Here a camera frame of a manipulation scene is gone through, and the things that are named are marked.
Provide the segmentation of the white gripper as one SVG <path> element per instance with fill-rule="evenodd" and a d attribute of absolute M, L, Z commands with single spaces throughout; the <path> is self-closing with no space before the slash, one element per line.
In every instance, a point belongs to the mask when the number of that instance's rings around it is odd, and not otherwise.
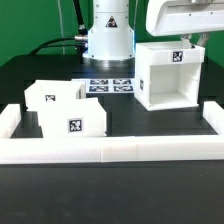
<path fill-rule="evenodd" d="M 181 35 L 189 44 L 191 34 L 201 33 L 198 46 L 205 46 L 210 34 L 224 30 L 224 0 L 149 0 L 146 30 L 153 36 Z"/>

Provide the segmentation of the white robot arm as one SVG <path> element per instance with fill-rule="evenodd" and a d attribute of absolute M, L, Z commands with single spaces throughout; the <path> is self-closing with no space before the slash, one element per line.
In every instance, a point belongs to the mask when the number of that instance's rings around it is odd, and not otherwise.
<path fill-rule="evenodd" d="M 85 63 L 105 67 L 128 64 L 135 57 L 134 30 L 129 25 L 130 0 L 93 0 Z M 224 0 L 149 0 L 146 30 L 152 36 L 224 31 Z"/>

